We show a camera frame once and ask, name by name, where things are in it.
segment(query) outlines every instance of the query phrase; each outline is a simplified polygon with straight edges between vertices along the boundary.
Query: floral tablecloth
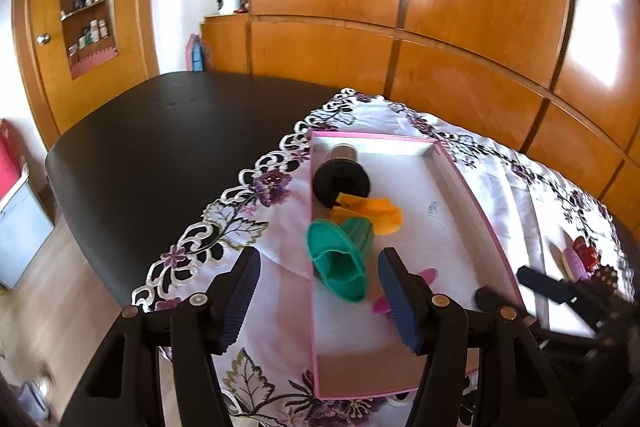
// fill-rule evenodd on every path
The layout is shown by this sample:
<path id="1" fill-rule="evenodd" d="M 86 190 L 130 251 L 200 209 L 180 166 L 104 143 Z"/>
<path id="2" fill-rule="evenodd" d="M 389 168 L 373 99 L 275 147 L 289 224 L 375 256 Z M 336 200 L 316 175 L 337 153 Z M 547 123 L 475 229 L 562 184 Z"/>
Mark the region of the floral tablecloth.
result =
<path id="1" fill-rule="evenodd" d="M 295 123 L 277 150 L 241 171 L 239 185 L 212 202 L 175 245 L 167 245 L 144 285 L 132 294 L 133 304 L 145 311 L 174 307 L 228 271 L 245 245 L 260 251 L 262 272 L 238 341 L 215 360 L 232 415 L 254 417 L 268 426 L 395 427 L 404 425 L 410 409 L 411 395 L 340 401 L 314 396 L 308 283 L 313 273 L 305 245 L 312 130 L 438 140 L 478 198 L 514 271 L 528 264 L 560 279 L 559 254 L 572 238 L 583 235 L 598 249 L 603 264 L 616 267 L 620 291 L 632 298 L 633 273 L 600 202 L 557 172 L 490 139 L 402 103 L 346 88 Z M 521 291 L 543 325 L 586 332 L 564 305 Z M 461 422 L 469 419 L 463 405 Z"/>

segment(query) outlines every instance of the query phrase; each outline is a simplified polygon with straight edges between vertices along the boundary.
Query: wooden door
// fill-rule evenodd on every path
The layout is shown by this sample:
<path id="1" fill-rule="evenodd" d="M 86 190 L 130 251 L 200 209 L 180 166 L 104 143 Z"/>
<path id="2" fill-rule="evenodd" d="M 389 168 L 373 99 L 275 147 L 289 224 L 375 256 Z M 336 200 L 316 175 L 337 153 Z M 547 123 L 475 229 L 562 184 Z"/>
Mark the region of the wooden door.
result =
<path id="1" fill-rule="evenodd" d="M 94 0 L 84 7 L 82 1 L 28 0 L 28 6 L 41 86 L 60 133 L 158 74 L 149 0 Z M 108 36 L 69 57 L 91 20 L 105 20 Z M 39 42 L 44 34 L 48 42 Z"/>

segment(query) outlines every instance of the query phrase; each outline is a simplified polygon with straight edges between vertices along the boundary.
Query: pink spoon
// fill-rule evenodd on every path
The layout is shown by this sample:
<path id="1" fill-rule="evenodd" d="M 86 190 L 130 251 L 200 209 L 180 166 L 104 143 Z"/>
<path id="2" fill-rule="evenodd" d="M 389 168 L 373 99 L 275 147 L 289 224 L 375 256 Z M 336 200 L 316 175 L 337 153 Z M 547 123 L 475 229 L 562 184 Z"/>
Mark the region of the pink spoon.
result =
<path id="1" fill-rule="evenodd" d="M 427 284 L 431 284 L 436 277 L 438 276 L 438 270 L 435 268 L 427 268 L 418 273 L 420 277 L 424 279 Z M 373 303 L 373 312 L 378 314 L 384 314 L 391 311 L 391 306 L 389 306 L 389 301 L 386 300 L 386 297 L 383 295 L 380 299 Z"/>

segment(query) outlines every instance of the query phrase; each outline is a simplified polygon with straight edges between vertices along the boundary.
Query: door knob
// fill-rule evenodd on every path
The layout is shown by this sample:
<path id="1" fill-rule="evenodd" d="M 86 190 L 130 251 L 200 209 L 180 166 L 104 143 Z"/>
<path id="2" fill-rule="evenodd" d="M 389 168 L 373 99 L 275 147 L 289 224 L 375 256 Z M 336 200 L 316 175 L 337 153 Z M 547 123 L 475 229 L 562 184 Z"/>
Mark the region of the door knob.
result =
<path id="1" fill-rule="evenodd" d="M 38 36 L 36 40 L 38 41 L 39 45 L 44 46 L 45 44 L 49 44 L 49 41 L 51 40 L 51 35 L 49 35 L 48 33 L 43 33 L 42 35 Z"/>

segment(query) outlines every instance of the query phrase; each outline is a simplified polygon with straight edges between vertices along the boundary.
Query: green funnel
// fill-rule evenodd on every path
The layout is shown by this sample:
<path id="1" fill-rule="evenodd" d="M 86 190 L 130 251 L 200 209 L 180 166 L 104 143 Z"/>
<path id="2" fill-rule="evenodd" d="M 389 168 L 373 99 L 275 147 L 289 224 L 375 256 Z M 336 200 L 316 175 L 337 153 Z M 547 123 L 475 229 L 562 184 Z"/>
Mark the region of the green funnel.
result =
<path id="1" fill-rule="evenodd" d="M 360 302 L 367 292 L 363 255 L 373 240 L 369 219 L 350 217 L 340 226 L 316 219 L 306 231 L 306 247 L 324 285 L 349 302 Z"/>

